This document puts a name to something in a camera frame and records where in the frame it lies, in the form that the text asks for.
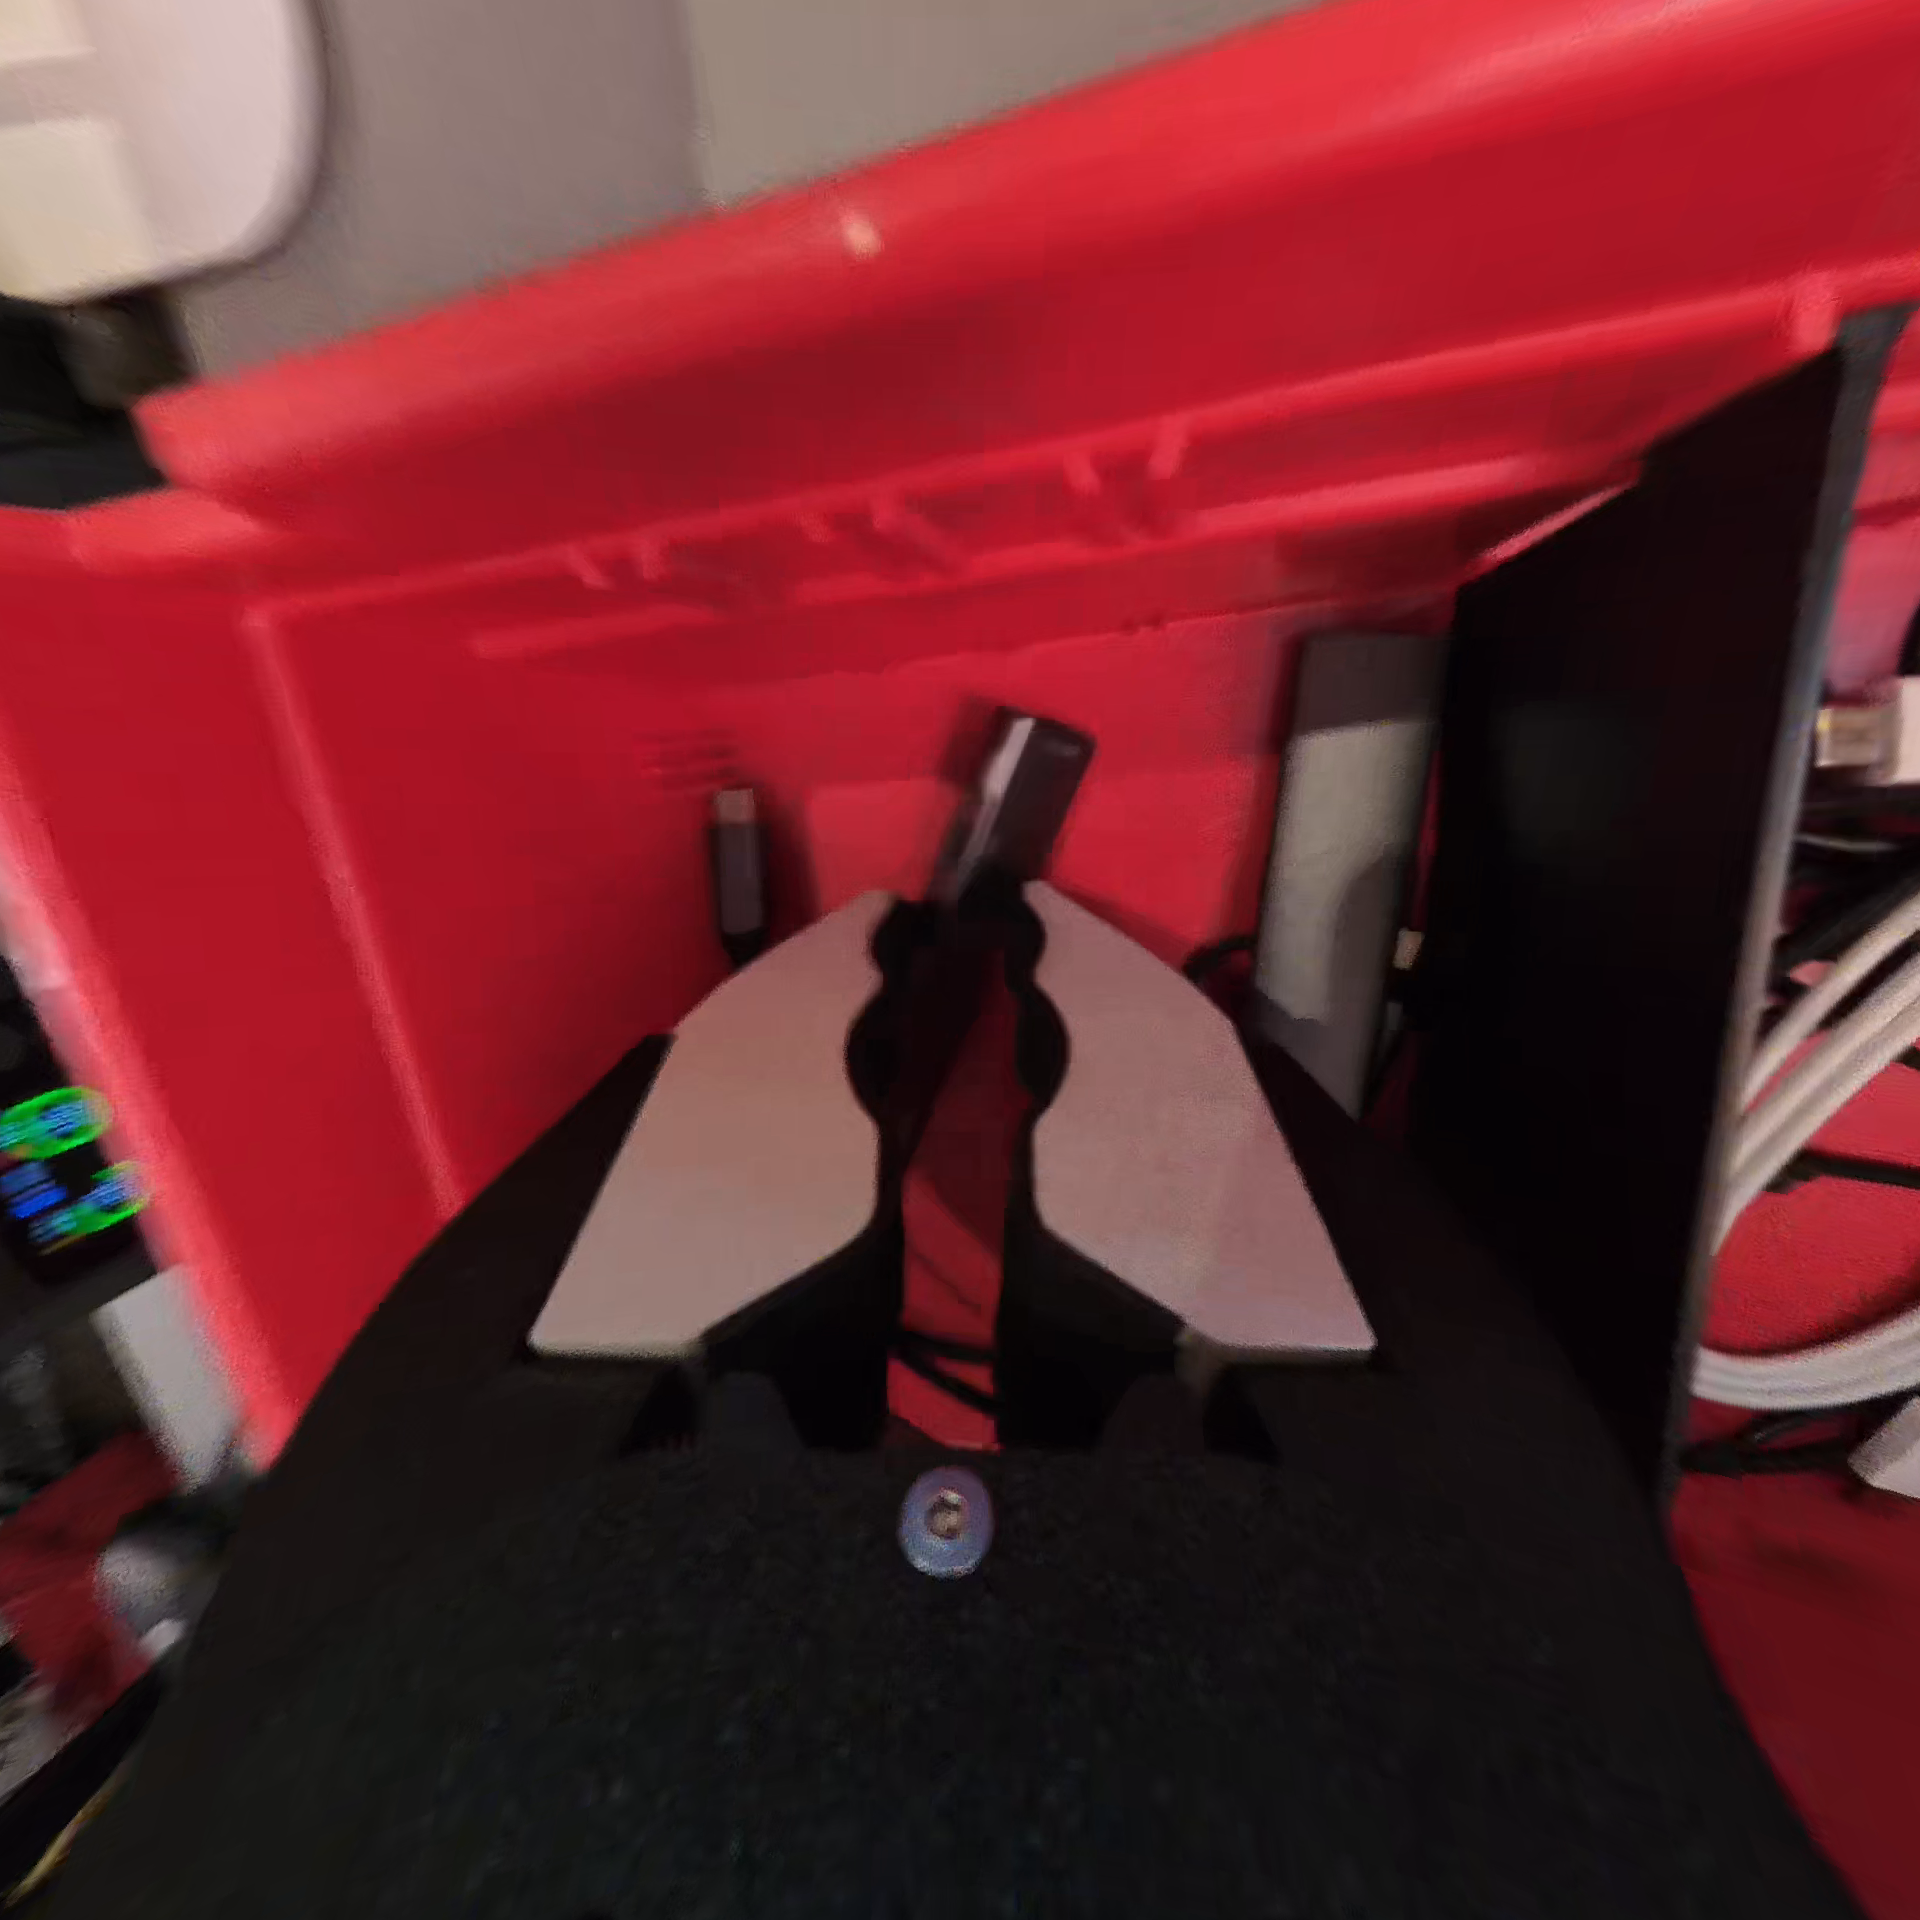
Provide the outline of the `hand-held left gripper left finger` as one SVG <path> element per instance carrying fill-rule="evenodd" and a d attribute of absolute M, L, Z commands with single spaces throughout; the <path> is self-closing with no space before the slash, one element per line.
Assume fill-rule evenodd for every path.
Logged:
<path fill-rule="evenodd" d="M 888 1419 L 902 1216 L 851 1043 L 898 897 L 866 890 L 723 979 L 662 1064 L 527 1330 L 544 1362 L 770 1381 L 809 1447 Z"/>

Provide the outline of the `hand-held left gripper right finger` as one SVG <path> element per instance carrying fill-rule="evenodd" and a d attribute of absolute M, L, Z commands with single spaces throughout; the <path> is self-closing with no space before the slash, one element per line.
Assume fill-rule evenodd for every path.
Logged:
<path fill-rule="evenodd" d="M 1377 1330 L 1215 998 L 1036 880 L 1000 950 L 1029 1097 L 994 1305 L 1000 1447 L 1095 1447 L 1143 1381 L 1361 1368 Z"/>

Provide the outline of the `red plastic bin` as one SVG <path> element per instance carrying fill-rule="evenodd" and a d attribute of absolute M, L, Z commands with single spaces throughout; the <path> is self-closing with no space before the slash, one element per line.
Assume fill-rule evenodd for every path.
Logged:
<path fill-rule="evenodd" d="M 1917 317 L 1913 2 L 1346 2 L 143 405 L 3 513 L 3 849 L 277 1443 L 46 1918 L 1861 1918 L 1415 1139 L 1455 595 Z M 1235 1021 L 1381 1336 L 1000 1447 L 1025 884 Z M 866 890 L 874 1447 L 527 1330 Z"/>

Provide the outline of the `grey USB hub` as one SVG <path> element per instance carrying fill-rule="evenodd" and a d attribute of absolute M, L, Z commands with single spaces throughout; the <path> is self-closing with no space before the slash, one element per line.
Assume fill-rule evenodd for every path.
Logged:
<path fill-rule="evenodd" d="M 1044 876 L 1091 759 L 1091 733 L 1061 717 L 998 707 L 924 899 L 952 915 L 978 890 L 1011 890 Z M 705 842 L 714 936 L 741 970 L 774 939 L 767 831 L 753 785 L 714 787 Z"/>

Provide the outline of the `black bin divider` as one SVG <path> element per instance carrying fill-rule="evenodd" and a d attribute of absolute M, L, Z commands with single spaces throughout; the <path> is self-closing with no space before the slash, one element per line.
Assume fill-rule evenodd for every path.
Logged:
<path fill-rule="evenodd" d="M 1910 314 L 1846 317 L 1453 607 L 1415 1139 L 1655 1503 Z"/>

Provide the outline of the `black device green lights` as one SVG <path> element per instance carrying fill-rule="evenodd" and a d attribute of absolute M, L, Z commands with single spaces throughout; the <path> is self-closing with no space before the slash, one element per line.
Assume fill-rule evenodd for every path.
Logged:
<path fill-rule="evenodd" d="M 68 1287 L 146 1251 L 146 1182 L 109 1132 L 108 1095 L 64 1066 L 3 962 L 3 1245 L 29 1280 Z"/>

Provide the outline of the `wooden book stand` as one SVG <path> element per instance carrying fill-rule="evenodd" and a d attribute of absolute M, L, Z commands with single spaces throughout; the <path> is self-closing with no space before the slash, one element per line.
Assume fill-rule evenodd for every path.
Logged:
<path fill-rule="evenodd" d="M 3 298 L 250 265 L 311 202 L 321 136 L 314 2 L 7 2 Z"/>

